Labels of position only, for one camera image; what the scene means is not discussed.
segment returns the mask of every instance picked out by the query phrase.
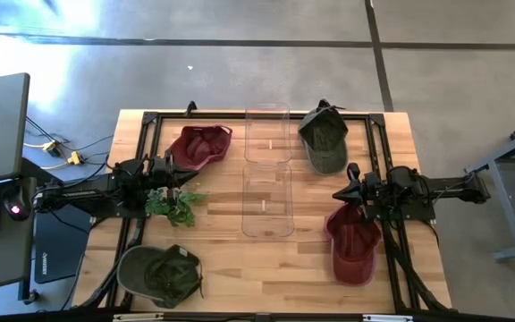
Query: metal stand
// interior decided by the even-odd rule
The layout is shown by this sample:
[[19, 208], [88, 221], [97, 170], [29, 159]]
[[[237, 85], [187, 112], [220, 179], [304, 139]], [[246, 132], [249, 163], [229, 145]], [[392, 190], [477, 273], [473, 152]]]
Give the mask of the metal stand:
[[[514, 236], [515, 241], [515, 210], [511, 202], [512, 194], [506, 190], [500, 168], [500, 164], [504, 162], [515, 164], [515, 139], [508, 142], [504, 147], [500, 148], [490, 156], [485, 157], [476, 165], [467, 167], [465, 171], [466, 173], [473, 173], [488, 169], [489, 174], [492, 175], [492, 178], [494, 179], [494, 186], [498, 191], [498, 197], [502, 203], [506, 219], [508, 220], [508, 225], [510, 225], [511, 233]], [[496, 261], [515, 258], [515, 247], [496, 251], [493, 255]]]
[[[35, 178], [38, 183], [49, 182], [52, 179], [60, 182], [61, 180], [55, 177], [54, 175], [48, 173], [47, 171], [41, 169], [38, 165], [35, 165], [31, 161], [26, 158], [21, 160], [21, 173], [20, 176], [22, 178]], [[37, 290], [31, 290], [31, 279], [30, 277], [25, 278], [24, 280], [19, 282], [19, 290], [17, 293], [17, 300], [23, 301], [25, 305], [29, 305], [32, 302], [38, 300], [39, 293]]]

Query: red cap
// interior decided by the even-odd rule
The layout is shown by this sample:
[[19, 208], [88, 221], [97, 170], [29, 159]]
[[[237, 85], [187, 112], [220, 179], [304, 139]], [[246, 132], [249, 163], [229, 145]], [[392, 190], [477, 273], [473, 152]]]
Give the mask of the red cap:
[[230, 147], [232, 129], [222, 126], [184, 126], [180, 138], [170, 146], [174, 163], [184, 169], [199, 170], [224, 159]]
[[361, 209], [345, 204], [325, 222], [335, 278], [346, 284], [366, 284], [375, 272], [375, 247], [381, 231], [375, 222], [362, 221]]

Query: green leaves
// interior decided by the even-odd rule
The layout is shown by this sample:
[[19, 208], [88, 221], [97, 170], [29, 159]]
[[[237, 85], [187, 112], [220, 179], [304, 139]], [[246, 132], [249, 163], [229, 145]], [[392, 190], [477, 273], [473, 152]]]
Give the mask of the green leaves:
[[179, 193], [176, 199], [168, 199], [164, 196], [164, 188], [158, 188], [148, 193], [148, 200], [144, 208], [150, 215], [166, 216], [173, 227], [177, 227], [179, 224], [193, 227], [194, 213], [190, 206], [205, 197], [206, 195], [203, 194], [184, 192]]

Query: black clamp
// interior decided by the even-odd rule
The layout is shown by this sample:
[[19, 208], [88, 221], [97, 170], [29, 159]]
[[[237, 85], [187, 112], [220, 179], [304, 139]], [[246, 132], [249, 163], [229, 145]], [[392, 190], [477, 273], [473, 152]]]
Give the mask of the black clamp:
[[186, 112], [184, 112], [185, 117], [190, 117], [193, 110], [197, 110], [198, 107], [196, 106], [196, 102], [190, 101], [188, 104], [188, 107], [186, 107]]

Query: desk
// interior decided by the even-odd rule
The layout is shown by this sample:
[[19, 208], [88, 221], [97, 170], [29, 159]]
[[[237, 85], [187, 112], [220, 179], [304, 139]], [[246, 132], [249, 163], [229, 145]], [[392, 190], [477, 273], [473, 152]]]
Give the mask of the desk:
[[[23, 221], [11, 219], [1, 203], [3, 191], [9, 184], [0, 184], [0, 286], [22, 282], [19, 300], [27, 300], [30, 296], [30, 258], [35, 216], [32, 214]], [[32, 178], [22, 179], [17, 184], [21, 184], [30, 195], [37, 187], [37, 181]]]
[[[135, 157], [143, 112], [121, 111], [114, 133], [110, 163]], [[393, 163], [418, 168], [407, 114], [385, 113], [384, 118]], [[291, 121], [292, 158], [289, 163], [292, 169], [295, 231], [283, 241], [256, 241], [241, 231], [241, 170], [246, 165], [243, 120], [164, 120], [159, 154], [164, 153], [180, 136], [182, 126], [216, 123], [233, 129], [232, 145], [224, 161], [209, 165], [189, 182], [190, 189], [207, 194], [205, 201], [194, 207], [196, 227], [173, 228], [165, 217], [157, 216], [148, 220], [144, 234], [144, 245], [167, 248], [177, 243], [202, 261], [205, 298], [202, 299], [199, 292], [195, 292], [175, 310], [393, 312], [382, 242], [377, 248], [376, 273], [371, 283], [363, 287], [350, 287], [334, 280], [330, 269], [329, 243], [323, 225], [325, 216], [341, 204], [332, 199], [331, 194], [344, 187], [348, 179], [344, 172], [332, 176], [320, 176], [313, 172], [297, 136], [299, 122]], [[348, 121], [347, 125], [349, 161], [357, 162], [361, 173], [368, 172], [371, 164], [365, 126], [355, 121]], [[152, 136], [152, 132], [148, 133], [147, 146]], [[379, 156], [382, 155], [381, 149], [377, 152]], [[379, 164], [384, 165], [384, 161], [381, 159]], [[120, 226], [120, 219], [107, 219], [91, 232], [73, 305], [85, 301], [112, 266]], [[407, 233], [414, 268], [437, 299], [450, 307], [440, 252], [432, 231], [419, 222], [407, 222]], [[408, 303], [406, 280], [400, 268], [399, 272], [403, 299]], [[119, 292], [117, 302], [122, 299], [121, 294]], [[132, 310], [162, 309], [150, 300], [135, 297]]]

